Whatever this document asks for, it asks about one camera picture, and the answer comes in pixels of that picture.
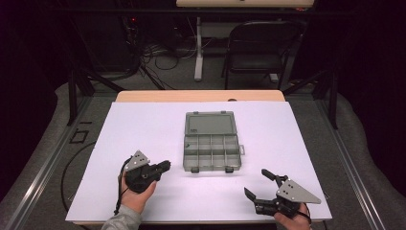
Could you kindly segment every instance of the white paper sheet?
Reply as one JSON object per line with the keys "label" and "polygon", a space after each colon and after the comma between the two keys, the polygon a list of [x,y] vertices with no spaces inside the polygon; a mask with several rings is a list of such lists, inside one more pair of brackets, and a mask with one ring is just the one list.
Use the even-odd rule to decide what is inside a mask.
{"label": "white paper sheet", "polygon": [[[245,147],[239,171],[185,172],[183,141],[187,112],[233,111],[238,141]],[[113,103],[92,152],[66,220],[106,221],[117,202],[117,176],[136,150],[151,164],[164,160],[171,168],[162,175],[143,212],[144,222],[273,221],[257,215],[244,187],[257,198],[273,199],[274,181],[267,169],[288,175],[322,200],[309,204],[313,219],[331,219],[319,180],[289,103]]]}

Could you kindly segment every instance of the chair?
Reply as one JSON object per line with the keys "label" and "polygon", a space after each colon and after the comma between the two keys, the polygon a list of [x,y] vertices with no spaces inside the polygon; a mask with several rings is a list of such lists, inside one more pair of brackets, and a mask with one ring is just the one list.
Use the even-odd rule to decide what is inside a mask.
{"label": "chair", "polygon": [[301,24],[291,21],[249,21],[231,32],[221,77],[228,88],[233,74],[270,74],[280,76],[281,88],[290,48],[303,33]]}

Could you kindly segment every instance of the gray sleeve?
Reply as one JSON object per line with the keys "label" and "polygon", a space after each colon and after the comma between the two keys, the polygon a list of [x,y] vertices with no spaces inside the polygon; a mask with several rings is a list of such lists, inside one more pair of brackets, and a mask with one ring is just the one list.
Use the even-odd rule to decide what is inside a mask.
{"label": "gray sleeve", "polygon": [[122,205],[119,214],[107,220],[101,230],[131,229],[138,230],[141,224],[141,215]]}

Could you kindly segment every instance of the white table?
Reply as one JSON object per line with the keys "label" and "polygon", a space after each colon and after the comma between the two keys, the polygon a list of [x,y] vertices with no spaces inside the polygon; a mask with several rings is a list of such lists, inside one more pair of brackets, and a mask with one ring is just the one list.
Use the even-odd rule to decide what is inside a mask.
{"label": "white table", "polygon": [[[177,7],[184,8],[312,8],[314,0],[177,0]],[[200,17],[196,23],[196,65],[194,80],[202,80],[203,50],[202,36],[228,37],[235,23],[208,23],[202,25]]]}
{"label": "white table", "polygon": [[[203,96],[210,91],[199,93]],[[220,110],[235,113],[238,140],[246,152],[241,156],[241,169],[233,173],[185,172],[186,112]],[[289,103],[239,101],[113,103],[66,220],[85,224],[109,219],[117,201],[117,175],[136,150],[151,164],[171,162],[143,212],[145,223],[273,222],[272,217],[255,213],[243,190],[248,188],[258,198],[275,198],[278,186],[261,175],[261,169],[287,174],[322,200],[308,205],[311,217],[331,219]]]}

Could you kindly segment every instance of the gray carpet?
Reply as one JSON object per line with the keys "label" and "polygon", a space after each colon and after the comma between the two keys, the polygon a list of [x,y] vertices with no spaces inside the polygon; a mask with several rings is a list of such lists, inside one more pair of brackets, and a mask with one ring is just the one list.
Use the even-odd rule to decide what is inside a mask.
{"label": "gray carpet", "polygon": [[[171,57],[158,57],[158,61],[160,61],[158,63],[169,64],[172,60]],[[222,57],[205,58],[203,81],[201,82],[195,82],[192,77],[194,58],[180,59],[176,68],[168,71],[159,70],[153,64],[154,61],[150,62],[148,66],[157,73],[162,81],[176,89],[222,89],[224,86],[224,79],[220,77],[222,61]],[[139,73],[128,79],[118,80],[116,83],[126,89],[156,89],[147,77]],[[69,137],[69,141],[73,143],[65,145],[62,150],[61,158],[39,200],[27,216],[23,229],[80,229],[75,224],[64,220],[66,212],[60,197],[60,179],[73,155],[87,144],[97,140],[111,102],[115,99],[115,93],[112,90],[98,82],[94,82],[94,85],[97,94],[91,99],[91,103],[80,117],[78,125],[72,127],[77,131],[75,136]],[[261,76],[254,78],[238,76],[230,81],[231,89],[275,87],[276,84]],[[343,169],[339,158],[340,150],[324,119],[325,114],[320,109],[320,104],[323,102],[309,100],[308,90],[306,90],[307,88],[300,91],[299,96],[287,97],[287,100],[293,108],[322,188],[329,196],[327,202],[333,219],[327,221],[327,229],[371,229]],[[43,162],[54,152],[65,129],[69,114],[67,86],[63,85],[57,90],[57,94],[59,104],[54,119],[44,133],[43,139],[38,144],[26,169],[0,204],[0,229],[5,229],[24,194],[40,171]],[[362,177],[386,229],[402,229],[406,226],[405,197],[394,190],[381,171],[374,166],[369,156],[362,125],[353,114],[349,103],[342,97],[339,97],[337,114],[338,132],[349,150],[350,157]],[[87,136],[84,142],[76,143],[82,140],[85,133]],[[79,185],[91,150],[92,146],[89,146],[81,151],[66,171],[63,190],[68,206],[71,203],[68,197],[74,195]],[[325,226],[322,222],[318,222],[313,224],[313,229],[325,229]]]}

